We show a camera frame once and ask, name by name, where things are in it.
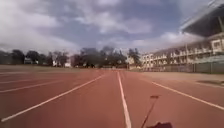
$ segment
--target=sky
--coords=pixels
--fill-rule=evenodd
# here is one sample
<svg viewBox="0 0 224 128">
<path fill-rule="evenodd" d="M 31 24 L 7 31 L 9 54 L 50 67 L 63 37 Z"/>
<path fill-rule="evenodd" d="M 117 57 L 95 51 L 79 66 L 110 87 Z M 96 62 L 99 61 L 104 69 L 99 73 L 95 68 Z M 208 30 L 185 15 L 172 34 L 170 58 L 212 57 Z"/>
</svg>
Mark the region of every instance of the sky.
<svg viewBox="0 0 224 128">
<path fill-rule="evenodd" d="M 210 0 L 0 0 L 0 50 L 113 46 L 151 52 L 197 40 L 180 26 Z"/>
</svg>

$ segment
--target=tree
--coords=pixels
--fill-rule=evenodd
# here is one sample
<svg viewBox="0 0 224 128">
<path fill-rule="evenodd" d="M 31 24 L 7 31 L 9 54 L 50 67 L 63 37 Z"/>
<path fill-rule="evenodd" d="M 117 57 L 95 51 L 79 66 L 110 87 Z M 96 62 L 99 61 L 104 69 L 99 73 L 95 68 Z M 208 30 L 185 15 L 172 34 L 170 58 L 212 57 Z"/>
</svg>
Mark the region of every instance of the tree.
<svg viewBox="0 0 224 128">
<path fill-rule="evenodd" d="M 126 59 L 121 51 L 115 51 L 109 56 L 111 65 L 116 67 L 126 67 Z"/>
<path fill-rule="evenodd" d="M 48 56 L 47 56 L 47 58 L 46 58 L 47 60 L 47 65 L 48 66 L 53 66 L 53 55 L 52 55 L 52 53 L 51 52 L 49 52 L 48 53 Z"/>
<path fill-rule="evenodd" d="M 55 56 L 55 61 L 57 63 L 57 66 L 63 66 L 67 62 L 67 52 L 60 52 L 60 51 L 55 51 L 54 56 Z"/>
<path fill-rule="evenodd" d="M 111 46 L 104 46 L 101 51 L 104 52 L 106 55 L 110 55 L 113 54 L 114 48 Z"/>
<path fill-rule="evenodd" d="M 135 48 L 135 49 L 129 49 L 128 57 L 133 58 L 134 64 L 136 66 L 140 66 L 141 65 L 140 56 L 139 56 L 139 52 L 138 52 L 138 49 L 137 48 Z"/>
<path fill-rule="evenodd" d="M 12 54 L 4 51 L 0 51 L 0 64 L 11 64 Z"/>
<path fill-rule="evenodd" d="M 60 56 L 60 63 L 61 65 L 64 67 L 65 66 L 65 63 L 67 62 L 67 59 L 68 59 L 68 53 L 67 52 L 63 52 L 62 55 Z"/>
<path fill-rule="evenodd" d="M 13 64 L 24 64 L 25 55 L 18 49 L 12 50 Z"/>
<path fill-rule="evenodd" d="M 73 63 L 72 63 L 73 67 L 76 67 L 76 66 L 82 67 L 83 64 L 84 64 L 84 61 L 83 61 L 83 58 L 81 55 L 79 55 L 79 54 L 73 55 Z"/>
<path fill-rule="evenodd" d="M 47 56 L 44 54 L 40 54 L 39 59 L 38 59 L 38 64 L 39 65 L 47 65 Z"/>
<path fill-rule="evenodd" d="M 28 51 L 26 57 L 30 58 L 32 60 L 32 63 L 35 64 L 39 59 L 39 53 L 37 51 Z"/>
<path fill-rule="evenodd" d="M 83 48 L 80 55 L 86 67 L 95 67 L 100 64 L 100 54 L 95 48 Z"/>
</svg>

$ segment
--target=tree line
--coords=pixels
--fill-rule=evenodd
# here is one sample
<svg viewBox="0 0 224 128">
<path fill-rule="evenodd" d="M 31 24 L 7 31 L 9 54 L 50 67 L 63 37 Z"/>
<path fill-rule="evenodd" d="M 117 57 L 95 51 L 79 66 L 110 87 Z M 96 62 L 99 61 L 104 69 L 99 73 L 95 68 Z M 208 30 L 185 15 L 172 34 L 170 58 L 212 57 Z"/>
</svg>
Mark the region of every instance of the tree line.
<svg viewBox="0 0 224 128">
<path fill-rule="evenodd" d="M 140 64 L 137 49 L 129 49 L 128 57 L 133 58 L 136 65 Z M 83 48 L 80 53 L 68 56 L 67 52 L 49 52 L 48 55 L 30 50 L 26 54 L 19 49 L 11 52 L 0 51 L 0 64 L 35 64 L 42 66 L 64 67 L 67 60 L 73 67 L 91 68 L 127 68 L 127 57 L 120 50 L 105 46 L 101 50 L 96 48 Z"/>
<path fill-rule="evenodd" d="M 0 51 L 0 64 L 35 64 L 42 66 L 53 66 L 53 60 L 63 66 L 67 61 L 66 52 L 49 52 L 48 55 L 30 50 L 26 54 L 19 49 L 11 52 Z"/>
</svg>

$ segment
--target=window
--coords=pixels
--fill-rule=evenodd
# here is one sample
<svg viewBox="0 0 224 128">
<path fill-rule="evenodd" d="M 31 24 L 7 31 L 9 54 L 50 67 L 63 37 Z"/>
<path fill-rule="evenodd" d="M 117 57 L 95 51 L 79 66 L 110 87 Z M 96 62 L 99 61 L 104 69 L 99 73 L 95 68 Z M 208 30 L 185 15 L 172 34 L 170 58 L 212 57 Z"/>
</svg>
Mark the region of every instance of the window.
<svg viewBox="0 0 224 128">
<path fill-rule="evenodd" d="M 220 47 L 220 42 L 216 42 L 216 43 L 214 43 L 214 47 L 215 47 L 215 48 Z"/>
</svg>

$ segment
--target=white lane line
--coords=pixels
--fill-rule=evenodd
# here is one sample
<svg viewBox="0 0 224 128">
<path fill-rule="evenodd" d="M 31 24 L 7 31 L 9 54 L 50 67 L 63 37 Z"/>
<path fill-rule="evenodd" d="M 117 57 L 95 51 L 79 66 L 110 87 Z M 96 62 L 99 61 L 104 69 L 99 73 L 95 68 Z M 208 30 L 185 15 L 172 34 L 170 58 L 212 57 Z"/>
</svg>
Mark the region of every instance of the white lane line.
<svg viewBox="0 0 224 128">
<path fill-rule="evenodd" d="M 131 128 L 131 119 L 130 119 L 129 112 L 128 112 L 128 106 L 127 106 L 127 103 L 125 101 L 124 90 L 123 90 L 123 87 L 122 87 L 123 85 L 122 85 L 122 82 L 121 82 L 121 77 L 120 77 L 119 72 L 117 72 L 117 78 L 118 78 L 118 81 L 119 81 L 119 86 L 120 86 L 120 91 L 121 91 L 121 99 L 122 99 L 123 108 L 124 108 L 126 128 Z"/>
<path fill-rule="evenodd" d="M 20 116 L 20 115 L 22 115 L 22 114 L 24 114 L 24 113 L 26 113 L 26 112 L 29 112 L 29 111 L 31 111 L 31 110 L 33 110 L 33 109 L 35 109 L 35 108 L 41 107 L 41 106 L 43 106 L 43 105 L 45 105 L 45 104 L 47 104 L 47 103 L 49 103 L 49 102 L 51 102 L 51 101 L 54 101 L 54 100 L 56 100 L 56 99 L 58 99 L 58 98 L 60 98 L 60 97 L 62 97 L 62 96 L 65 96 L 65 95 L 67 95 L 67 94 L 69 94 L 69 93 L 72 93 L 73 91 L 76 91 L 76 90 L 78 90 L 78 89 L 80 89 L 80 88 L 82 88 L 82 87 L 84 87 L 84 86 L 86 86 L 86 85 L 88 85 L 88 84 L 90 84 L 90 83 L 93 83 L 94 81 L 96 81 L 96 80 L 98 80 L 98 79 L 101 79 L 101 78 L 104 77 L 104 76 L 105 76 L 105 75 L 101 75 L 101 76 L 99 76 L 99 77 L 97 77 L 97 78 L 95 78 L 95 79 L 93 79 L 93 80 L 90 80 L 90 81 L 88 81 L 88 82 L 86 82 L 86 83 L 84 83 L 84 84 L 81 84 L 80 86 L 74 87 L 74 88 L 72 88 L 71 90 L 68 90 L 68 91 L 66 91 L 66 92 L 64 92 L 64 93 L 61 93 L 61 94 L 59 94 L 59 95 L 57 95 L 57 96 L 54 96 L 54 97 L 52 97 L 52 98 L 50 98 L 50 99 L 48 99 L 48 100 L 46 100 L 46 101 L 44 101 L 44 102 L 41 102 L 41 103 L 39 103 L 39 104 L 37 104 L 37 105 L 34 105 L 34 106 L 30 107 L 30 108 L 27 108 L 27 109 L 25 109 L 25 110 L 23 110 L 23 111 L 20 111 L 20 112 L 18 112 L 18 113 L 15 113 L 15 114 L 13 114 L 13 115 L 11 115 L 11 116 L 8 116 L 8 117 L 6 117 L 6 118 L 2 118 L 2 119 L 1 119 L 1 122 L 9 121 L 9 120 L 11 120 L 11 119 L 13 119 L 13 118 L 16 118 L 17 116 Z"/>
<path fill-rule="evenodd" d="M 59 83 L 59 82 L 62 82 L 62 80 L 53 81 L 53 82 L 51 81 L 51 82 L 41 83 L 41 84 L 36 84 L 36 85 L 29 85 L 29 86 L 25 86 L 25 87 L 13 88 L 13 89 L 8 89 L 8 90 L 0 90 L 0 93 L 14 92 L 14 91 L 19 91 L 19 90 L 24 90 L 24 89 L 34 88 L 34 87 L 40 87 L 40 86 L 55 84 L 55 83 Z"/>
<path fill-rule="evenodd" d="M 41 79 L 26 79 L 26 80 L 14 80 L 14 81 L 2 81 L 0 84 L 9 84 L 9 83 L 17 83 L 17 82 L 26 82 L 26 81 L 35 81 L 35 80 L 48 80 L 52 78 L 41 78 Z"/>
<path fill-rule="evenodd" d="M 172 91 L 172 92 L 174 92 L 174 93 L 180 94 L 180 95 L 182 95 L 182 96 L 191 98 L 191 99 L 196 100 L 196 101 L 198 101 L 198 102 L 204 103 L 204 104 L 206 104 L 206 105 L 209 105 L 209 106 L 212 106 L 212 107 L 215 107 L 215 108 L 218 108 L 218 109 L 224 111 L 224 107 L 219 106 L 219 105 L 217 105 L 217 104 L 210 103 L 210 102 L 208 102 L 208 101 L 205 101 L 205 100 L 196 98 L 196 97 L 194 97 L 194 96 L 188 95 L 188 94 L 186 94 L 186 93 L 177 91 L 177 90 L 175 90 L 175 89 L 166 87 L 166 86 L 164 86 L 164 85 L 161 85 L 161 84 L 158 84 L 158 83 L 155 83 L 155 82 L 148 82 L 147 80 L 144 80 L 144 79 L 141 79 L 141 80 L 143 80 L 143 81 L 145 81 L 145 82 L 147 82 L 147 83 L 152 83 L 152 84 L 154 84 L 154 85 L 157 85 L 157 86 L 159 86 L 159 87 L 162 87 L 162 88 L 167 89 L 167 90 L 169 90 L 169 91 Z"/>
</svg>

